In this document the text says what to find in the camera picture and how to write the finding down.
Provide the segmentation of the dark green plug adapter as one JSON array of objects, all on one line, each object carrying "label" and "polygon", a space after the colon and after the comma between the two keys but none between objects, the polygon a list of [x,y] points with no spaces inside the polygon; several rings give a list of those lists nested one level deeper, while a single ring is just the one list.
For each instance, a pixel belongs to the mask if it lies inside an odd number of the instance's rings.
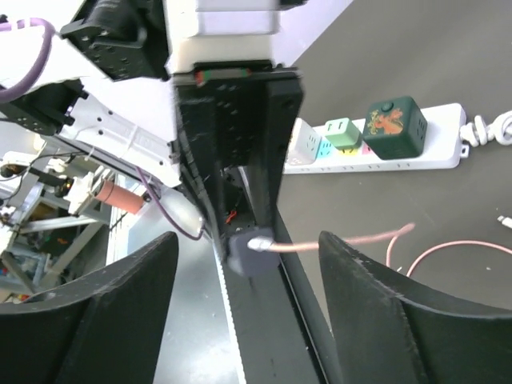
[{"label": "dark green plug adapter", "polygon": [[401,96],[370,105],[362,139],[381,160],[417,158],[424,149],[427,125],[416,101]]}]

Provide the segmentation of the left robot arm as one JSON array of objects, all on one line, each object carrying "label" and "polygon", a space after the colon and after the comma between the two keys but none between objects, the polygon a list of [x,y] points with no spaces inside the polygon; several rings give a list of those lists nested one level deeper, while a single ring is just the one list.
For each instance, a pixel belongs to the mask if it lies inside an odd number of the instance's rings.
[{"label": "left robot arm", "polygon": [[128,254],[1,308],[4,383],[324,383],[278,195],[331,1],[4,1],[1,112],[154,183]]}]

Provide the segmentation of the light green plug adapter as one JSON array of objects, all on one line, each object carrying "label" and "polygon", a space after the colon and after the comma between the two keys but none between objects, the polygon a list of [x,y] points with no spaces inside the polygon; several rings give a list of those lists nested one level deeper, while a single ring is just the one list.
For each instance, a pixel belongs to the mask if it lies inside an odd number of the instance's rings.
[{"label": "light green plug adapter", "polygon": [[337,150],[359,148],[362,144],[361,131],[349,118],[329,120],[324,128],[323,135]]}]

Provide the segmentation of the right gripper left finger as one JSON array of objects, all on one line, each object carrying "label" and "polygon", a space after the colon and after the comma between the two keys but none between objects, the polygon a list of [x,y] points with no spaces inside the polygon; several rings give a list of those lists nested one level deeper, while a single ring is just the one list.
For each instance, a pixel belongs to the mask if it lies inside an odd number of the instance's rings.
[{"label": "right gripper left finger", "polygon": [[3,383],[151,383],[178,266],[167,232],[121,260],[1,305]]}]

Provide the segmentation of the white cube plug adapter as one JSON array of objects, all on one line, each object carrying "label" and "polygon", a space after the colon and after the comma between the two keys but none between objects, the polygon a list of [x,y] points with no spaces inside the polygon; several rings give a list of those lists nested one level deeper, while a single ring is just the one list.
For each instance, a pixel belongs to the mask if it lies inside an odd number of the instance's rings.
[{"label": "white cube plug adapter", "polygon": [[286,164],[290,166],[307,166],[317,157],[322,136],[301,118],[295,120],[288,150]]}]

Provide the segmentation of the small dark blue charger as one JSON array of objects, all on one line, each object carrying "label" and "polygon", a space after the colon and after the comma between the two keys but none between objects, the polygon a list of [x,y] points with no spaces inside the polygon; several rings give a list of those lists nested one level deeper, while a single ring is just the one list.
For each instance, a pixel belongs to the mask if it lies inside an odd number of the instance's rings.
[{"label": "small dark blue charger", "polygon": [[280,257],[277,253],[250,249],[248,243],[253,238],[268,238],[273,241],[274,233],[271,228],[255,227],[236,232],[228,241],[227,265],[242,277],[259,276],[276,270],[280,265]]}]

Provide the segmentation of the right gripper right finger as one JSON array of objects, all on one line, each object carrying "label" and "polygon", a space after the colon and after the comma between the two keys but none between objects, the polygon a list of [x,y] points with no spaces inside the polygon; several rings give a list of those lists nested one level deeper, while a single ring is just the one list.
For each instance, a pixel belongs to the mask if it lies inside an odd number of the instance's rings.
[{"label": "right gripper right finger", "polygon": [[416,282],[319,235],[344,383],[509,383],[511,312]]}]

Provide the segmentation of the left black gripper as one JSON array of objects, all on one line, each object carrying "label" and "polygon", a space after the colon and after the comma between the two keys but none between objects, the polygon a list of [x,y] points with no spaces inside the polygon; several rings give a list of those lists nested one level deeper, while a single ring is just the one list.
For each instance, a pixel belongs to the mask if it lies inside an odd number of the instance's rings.
[{"label": "left black gripper", "polygon": [[304,96],[299,70],[268,60],[203,62],[171,79],[181,168],[208,221],[238,382],[340,383],[334,340],[298,254],[278,256],[249,281],[242,357],[223,266],[231,211],[245,226],[291,240],[277,202]]}]

